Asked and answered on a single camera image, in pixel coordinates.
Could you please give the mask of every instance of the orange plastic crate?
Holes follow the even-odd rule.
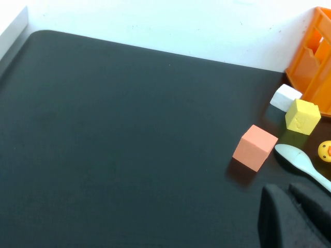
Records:
[[[331,10],[315,8],[313,20],[286,74],[301,99],[331,117]]]

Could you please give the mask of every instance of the yellow rubber duck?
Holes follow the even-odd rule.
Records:
[[[324,141],[320,144],[319,156],[325,162],[331,162],[331,141]]]

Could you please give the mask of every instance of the light blue spoon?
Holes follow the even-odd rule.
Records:
[[[294,146],[284,144],[276,145],[275,150],[292,165],[307,173],[331,192],[331,182],[314,168],[307,154]]]

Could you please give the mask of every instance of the pink cube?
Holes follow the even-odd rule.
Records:
[[[277,137],[253,125],[240,139],[232,157],[257,172],[277,140]]]

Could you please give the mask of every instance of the yellow cube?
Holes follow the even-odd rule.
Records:
[[[319,107],[300,99],[293,101],[285,115],[287,129],[306,135],[311,134],[320,119]]]

